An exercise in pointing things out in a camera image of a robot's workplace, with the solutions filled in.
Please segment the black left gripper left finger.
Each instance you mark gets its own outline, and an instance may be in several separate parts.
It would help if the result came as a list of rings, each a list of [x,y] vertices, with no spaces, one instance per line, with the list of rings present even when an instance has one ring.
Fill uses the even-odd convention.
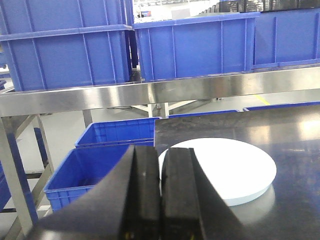
[[[40,219],[28,240],[157,240],[159,168],[152,146],[126,146],[80,198]]]

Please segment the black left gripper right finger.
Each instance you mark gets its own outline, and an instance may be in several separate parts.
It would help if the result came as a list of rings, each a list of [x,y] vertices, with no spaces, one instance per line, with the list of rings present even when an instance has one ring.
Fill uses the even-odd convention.
[[[161,193],[161,239],[250,239],[243,224],[207,178],[192,148],[167,150]]]

